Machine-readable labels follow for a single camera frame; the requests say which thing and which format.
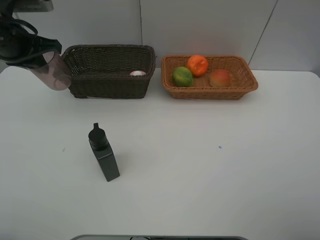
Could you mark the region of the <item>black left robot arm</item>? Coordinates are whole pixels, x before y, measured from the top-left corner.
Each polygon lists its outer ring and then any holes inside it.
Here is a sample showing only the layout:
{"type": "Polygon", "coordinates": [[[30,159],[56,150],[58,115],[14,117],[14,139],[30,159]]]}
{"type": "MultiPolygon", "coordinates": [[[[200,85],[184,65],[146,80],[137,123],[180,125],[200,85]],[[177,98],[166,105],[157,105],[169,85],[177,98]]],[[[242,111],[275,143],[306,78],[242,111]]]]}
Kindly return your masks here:
{"type": "Polygon", "coordinates": [[[46,53],[62,51],[56,39],[38,35],[29,22],[14,18],[13,13],[50,12],[51,0],[2,0],[0,2],[0,59],[8,66],[37,69],[47,64],[46,53]]]}

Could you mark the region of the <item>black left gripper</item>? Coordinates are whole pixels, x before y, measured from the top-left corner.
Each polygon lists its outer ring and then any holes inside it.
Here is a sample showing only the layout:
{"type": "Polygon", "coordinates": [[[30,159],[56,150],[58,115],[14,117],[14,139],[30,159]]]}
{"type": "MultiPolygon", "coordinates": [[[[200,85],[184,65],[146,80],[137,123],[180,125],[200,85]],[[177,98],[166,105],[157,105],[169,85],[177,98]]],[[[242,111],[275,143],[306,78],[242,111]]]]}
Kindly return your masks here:
{"type": "Polygon", "coordinates": [[[38,30],[25,20],[0,16],[0,59],[8,66],[38,69],[47,64],[39,53],[61,54],[57,39],[38,36],[38,30]]]}

